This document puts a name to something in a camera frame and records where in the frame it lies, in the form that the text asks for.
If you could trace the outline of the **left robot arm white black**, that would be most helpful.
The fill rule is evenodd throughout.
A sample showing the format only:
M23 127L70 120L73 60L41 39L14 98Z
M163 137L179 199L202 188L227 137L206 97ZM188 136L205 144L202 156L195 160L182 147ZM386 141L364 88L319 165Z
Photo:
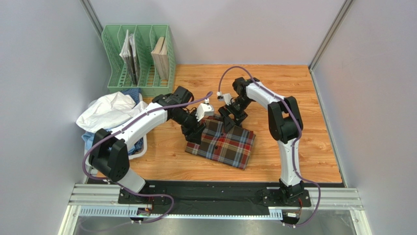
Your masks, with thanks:
M181 126L187 142L201 144L205 124L202 119L214 114L209 92L195 100L193 94L179 86L173 93L160 94L138 115L110 131L98 130L84 160L130 193L139 193L146 181L130 168L128 151L157 126L173 120Z

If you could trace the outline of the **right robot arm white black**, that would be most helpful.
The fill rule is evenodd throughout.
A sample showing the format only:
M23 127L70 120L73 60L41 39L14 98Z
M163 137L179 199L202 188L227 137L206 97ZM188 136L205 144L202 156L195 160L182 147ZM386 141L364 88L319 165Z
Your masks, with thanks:
M218 100L225 102L218 110L224 131L229 132L241 125L248 116L245 110L252 102L264 107L268 111L269 132L279 145L281 175L278 197L284 205L297 203L304 191L298 170L298 146L303 123L297 100L293 96L284 97L271 91L256 78L246 80L240 77L232 86L238 95L236 98L217 92Z

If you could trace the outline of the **plaid long sleeve shirt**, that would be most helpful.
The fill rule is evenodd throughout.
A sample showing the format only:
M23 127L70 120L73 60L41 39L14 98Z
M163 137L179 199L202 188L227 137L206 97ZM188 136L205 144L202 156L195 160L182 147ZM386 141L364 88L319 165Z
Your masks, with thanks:
M185 152L244 170L255 143L255 133L240 126L225 132L223 120L218 114L203 118L202 123L206 127L201 144L188 142Z

